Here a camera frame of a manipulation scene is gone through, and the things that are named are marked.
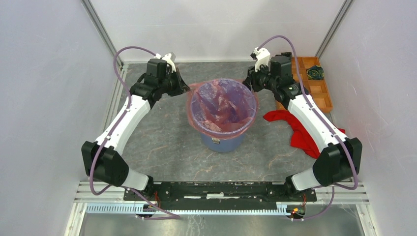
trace pink trash bag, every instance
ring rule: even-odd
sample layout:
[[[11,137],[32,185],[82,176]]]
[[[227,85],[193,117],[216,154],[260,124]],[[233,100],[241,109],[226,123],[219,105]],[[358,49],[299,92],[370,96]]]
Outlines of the pink trash bag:
[[[231,139],[255,120],[258,98],[241,81],[215,79],[191,84],[186,103],[188,122],[214,138]]]

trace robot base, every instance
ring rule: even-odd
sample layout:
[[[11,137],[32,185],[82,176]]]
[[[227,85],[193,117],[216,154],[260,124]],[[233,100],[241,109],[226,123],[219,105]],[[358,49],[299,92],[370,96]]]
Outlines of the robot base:
[[[276,209],[276,203],[317,201],[316,191],[306,189],[288,195],[281,182],[154,182],[157,193],[166,210],[254,210]],[[142,201],[132,191],[125,191],[125,201]]]

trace white wall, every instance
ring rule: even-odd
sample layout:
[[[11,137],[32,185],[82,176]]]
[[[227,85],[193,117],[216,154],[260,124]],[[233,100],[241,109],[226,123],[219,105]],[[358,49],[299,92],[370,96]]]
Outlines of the white wall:
[[[142,46],[177,60],[251,60],[276,34],[289,37],[300,56],[317,52],[343,0],[91,0],[117,49]],[[287,43],[268,45],[272,53]],[[126,61],[149,55],[125,52]]]
[[[0,55],[0,235],[62,235],[112,57],[77,0],[1,1]]]
[[[416,235],[417,1],[355,1],[321,63],[382,235]]]

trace purple cable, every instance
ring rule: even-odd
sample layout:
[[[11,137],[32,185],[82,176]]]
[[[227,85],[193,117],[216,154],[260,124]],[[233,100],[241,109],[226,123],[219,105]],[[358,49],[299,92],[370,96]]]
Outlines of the purple cable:
[[[120,49],[120,50],[119,50],[119,51],[115,54],[114,59],[113,59],[113,69],[114,69],[114,71],[115,71],[115,74],[116,74],[116,76],[117,76],[118,80],[120,81],[121,85],[123,86],[124,90],[126,91],[126,94],[127,94],[127,107],[126,107],[126,108],[129,108],[129,107],[130,107],[130,105],[132,104],[132,96],[130,95],[129,88],[127,87],[126,83],[125,83],[125,82],[123,81],[123,79],[121,78],[121,76],[120,76],[120,74],[119,74],[119,72],[118,72],[118,67],[117,67],[117,58],[118,58],[118,56],[120,55],[120,53],[121,53],[121,52],[123,52],[123,51],[125,51],[125,50],[127,50],[127,49],[139,49],[139,50],[142,50],[142,51],[148,52],[148,53],[152,54],[153,56],[156,56],[156,54],[155,54],[155,53],[153,53],[152,51],[150,51],[150,50],[146,49],[146,48],[136,47],[136,46],[124,47],[124,48]],[[125,110],[123,111],[123,113],[121,114],[121,116],[119,117],[119,119],[116,121],[115,125],[113,125],[113,127],[111,127],[111,128],[110,128],[110,131],[109,131],[109,133],[108,133],[108,135],[107,135],[107,136],[110,136],[110,137],[111,137],[111,135],[113,134],[114,130],[117,128],[117,126],[120,124],[120,122],[121,122],[121,121],[123,120],[123,118],[125,117],[126,113],[127,113],[127,110],[125,109]],[[107,137],[103,140],[103,143],[100,145],[100,147],[98,148],[97,152],[95,153],[94,159],[93,159],[92,164],[91,164],[91,170],[90,170],[90,175],[89,175],[89,185],[90,185],[90,190],[91,190],[91,192],[92,192],[94,195],[96,195],[96,196],[98,196],[98,195],[102,194],[104,191],[106,191],[106,190],[107,190],[107,189],[111,186],[111,185],[109,184],[109,185],[107,185],[106,187],[104,187],[102,190],[100,190],[99,192],[96,192],[96,191],[95,191],[95,189],[94,189],[94,184],[93,184],[93,177],[94,177],[94,169],[95,169],[95,165],[96,165],[96,163],[97,163],[97,160],[98,160],[98,157],[99,157],[99,155],[100,155],[101,151],[103,150],[103,148],[104,148],[104,146],[106,145],[106,143],[107,143],[107,141],[108,141],[108,140],[109,140],[109,139],[107,139]],[[166,213],[166,214],[171,215],[170,217],[160,217],[160,218],[154,218],[154,219],[152,219],[152,218],[146,218],[146,219],[148,219],[148,220],[179,219],[179,216],[178,216],[178,215],[175,215],[175,214],[169,213],[169,212],[167,212],[167,211],[165,211],[165,210],[163,210],[163,209],[159,208],[159,207],[158,207],[158,206],[156,206],[155,204],[151,203],[151,202],[150,202],[149,200],[147,200],[144,196],[142,196],[142,195],[141,195],[141,194],[140,194],[140,193],[139,193],[136,189],[131,189],[131,190],[132,190],[132,192],[136,193],[139,197],[141,197],[143,200],[145,200],[145,201],[146,201],[149,205],[153,206],[154,208],[156,208],[156,209],[158,209],[158,210],[160,210],[160,211],[162,211],[162,212],[164,212],[164,213]]]
[[[348,189],[348,190],[355,190],[355,189],[357,189],[358,180],[357,180],[356,169],[355,169],[355,166],[353,165],[353,160],[352,160],[352,158],[351,158],[351,156],[349,154],[348,148],[343,143],[342,139],[339,136],[337,136],[337,135],[335,135],[334,137],[339,141],[339,143],[342,144],[342,148],[343,148],[343,150],[345,151],[345,153],[346,153],[346,155],[348,157],[349,165],[351,166],[352,174],[353,174],[353,180],[354,180],[353,187],[348,187],[348,186],[345,186],[345,185],[340,184],[340,183],[335,183],[334,185],[336,185],[338,187],[341,187],[341,188],[344,188],[344,189]]]

